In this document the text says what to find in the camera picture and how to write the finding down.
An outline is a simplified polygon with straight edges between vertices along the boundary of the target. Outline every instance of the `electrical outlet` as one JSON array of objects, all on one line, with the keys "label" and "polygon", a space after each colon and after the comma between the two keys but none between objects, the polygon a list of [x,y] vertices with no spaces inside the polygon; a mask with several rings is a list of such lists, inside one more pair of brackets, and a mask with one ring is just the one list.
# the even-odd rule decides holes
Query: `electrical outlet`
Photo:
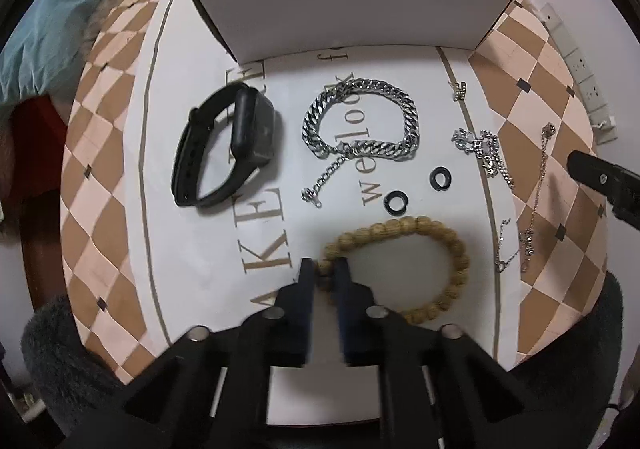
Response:
[{"label": "electrical outlet", "polygon": [[609,106],[606,104],[589,113],[589,122],[591,122],[591,127],[593,127],[594,130],[605,130],[616,126],[616,119],[609,116]]},{"label": "electrical outlet", "polygon": [[569,31],[564,24],[560,23],[552,32],[551,37],[556,42],[556,46],[560,51],[562,58],[567,57],[568,54],[578,49],[578,45],[575,43],[574,38],[571,37]]},{"label": "electrical outlet", "polygon": [[609,106],[606,104],[589,114],[589,122],[591,122],[596,144],[600,145],[617,139],[616,119],[609,114]]},{"label": "electrical outlet", "polygon": [[564,58],[564,62],[569,68],[572,76],[574,76],[575,82],[580,83],[587,77],[591,77],[593,75],[587,66],[587,61],[584,60],[580,48],[568,54],[567,57]]},{"label": "electrical outlet", "polygon": [[595,75],[580,82],[578,89],[582,94],[582,100],[584,101],[584,107],[587,109],[587,113],[593,112],[606,104],[604,96],[602,96],[600,88],[596,83]]},{"label": "electrical outlet", "polygon": [[554,8],[549,3],[540,9],[540,15],[541,21],[546,25],[550,32],[562,24],[562,19],[560,19]]}]

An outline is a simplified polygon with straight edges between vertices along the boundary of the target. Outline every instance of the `watch face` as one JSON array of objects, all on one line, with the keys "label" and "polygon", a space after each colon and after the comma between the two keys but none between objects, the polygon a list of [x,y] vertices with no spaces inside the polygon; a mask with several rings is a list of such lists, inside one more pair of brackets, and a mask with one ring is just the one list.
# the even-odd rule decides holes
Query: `watch face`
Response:
[{"label": "watch face", "polygon": [[271,102],[262,93],[257,92],[254,116],[254,147],[253,154],[257,161],[264,163],[274,156],[274,130],[276,111]]},{"label": "watch face", "polygon": [[236,95],[231,153],[236,161],[249,161],[255,166],[267,164],[274,155],[275,110],[268,98],[249,88]]}]

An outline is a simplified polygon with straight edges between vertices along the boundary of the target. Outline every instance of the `wooden bead bracelet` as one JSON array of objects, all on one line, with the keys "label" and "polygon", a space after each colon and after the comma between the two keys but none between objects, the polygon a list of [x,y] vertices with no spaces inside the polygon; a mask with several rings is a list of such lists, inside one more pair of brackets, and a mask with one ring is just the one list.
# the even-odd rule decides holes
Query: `wooden bead bracelet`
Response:
[{"label": "wooden bead bracelet", "polygon": [[419,234],[430,236],[447,247],[451,256],[451,273],[444,291],[433,301],[418,308],[404,310],[400,313],[409,324],[422,324],[435,319],[440,312],[449,309],[453,300],[460,297],[463,286],[469,275],[469,257],[466,255],[465,244],[457,233],[443,223],[431,220],[426,216],[405,216],[399,220],[388,220],[385,223],[374,223],[352,232],[342,233],[336,241],[324,248],[324,259],[318,262],[318,269],[322,276],[329,276],[333,270],[336,257],[342,257],[348,252],[363,247],[369,243],[384,241]]}]

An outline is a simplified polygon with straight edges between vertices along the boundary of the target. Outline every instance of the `cuban link chain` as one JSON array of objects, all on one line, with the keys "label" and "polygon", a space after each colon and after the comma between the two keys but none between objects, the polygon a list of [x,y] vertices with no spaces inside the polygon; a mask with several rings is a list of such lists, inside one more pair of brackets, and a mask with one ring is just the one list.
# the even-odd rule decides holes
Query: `cuban link chain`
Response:
[{"label": "cuban link chain", "polygon": [[489,178],[500,173],[509,188],[513,190],[513,178],[511,178],[507,166],[499,154],[500,142],[491,131],[481,131],[478,138],[471,131],[460,128],[453,133],[451,141],[460,151],[464,151],[466,154],[475,153]]},{"label": "cuban link chain", "polygon": [[[404,119],[404,138],[401,142],[380,142],[379,140],[353,140],[353,142],[340,142],[333,147],[320,138],[320,122],[322,116],[331,106],[343,102],[349,95],[362,95],[372,93],[382,95],[396,103],[402,109]],[[313,187],[305,187],[302,190],[302,199],[305,202],[313,202],[319,209],[322,207],[318,199],[318,193],[327,183],[335,171],[347,160],[353,158],[385,158],[389,160],[404,160],[409,158],[420,142],[418,129],[418,112],[415,103],[399,88],[375,79],[350,79],[338,82],[335,86],[324,90],[309,106],[305,120],[302,123],[302,140],[311,152],[318,158],[327,158],[330,154],[338,158],[326,168],[321,177],[316,180]]]},{"label": "cuban link chain", "polygon": [[536,197],[533,202],[533,210],[531,211],[531,220],[529,226],[520,232],[520,242],[524,245],[524,260],[520,266],[521,272],[527,272],[529,268],[529,260],[535,252],[533,248],[533,222],[536,217],[536,210],[538,209],[538,202],[540,201],[540,190],[542,189],[542,182],[545,180],[546,175],[546,161],[549,155],[546,153],[546,146],[549,144],[549,140],[556,134],[556,126],[549,122],[542,128],[542,156],[540,158],[540,176],[538,177],[538,186],[536,187]]}]

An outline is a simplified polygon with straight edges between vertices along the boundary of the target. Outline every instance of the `checkered pattern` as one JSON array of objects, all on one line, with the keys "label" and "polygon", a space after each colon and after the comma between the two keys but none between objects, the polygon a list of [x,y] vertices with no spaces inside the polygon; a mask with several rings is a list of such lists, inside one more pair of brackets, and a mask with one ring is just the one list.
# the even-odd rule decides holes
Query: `checkered pattern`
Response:
[{"label": "checkered pattern", "polygon": [[60,227],[78,331],[123,382],[159,355],[129,266],[122,132],[140,47],[158,0],[120,0],[98,35],[66,135]]},{"label": "checkered pattern", "polygon": [[544,25],[519,2],[500,18],[469,62],[478,76],[514,180],[518,229],[534,206],[542,127],[558,130],[534,221],[529,270],[522,275],[518,358],[547,346],[594,305],[606,273],[606,208],[600,194],[566,172],[574,149],[595,154],[593,132],[569,69]]},{"label": "checkered pattern", "polygon": [[[129,266],[122,130],[136,59],[157,0],[122,0],[100,33],[69,124],[63,163],[63,266],[82,342],[128,382],[158,353],[146,336]],[[593,307],[606,266],[604,199],[562,167],[593,135],[577,88],[542,24],[516,1],[470,57],[515,181],[518,226],[528,225],[540,162],[550,142],[536,215],[536,254],[522,281],[518,360],[537,352]]]}]

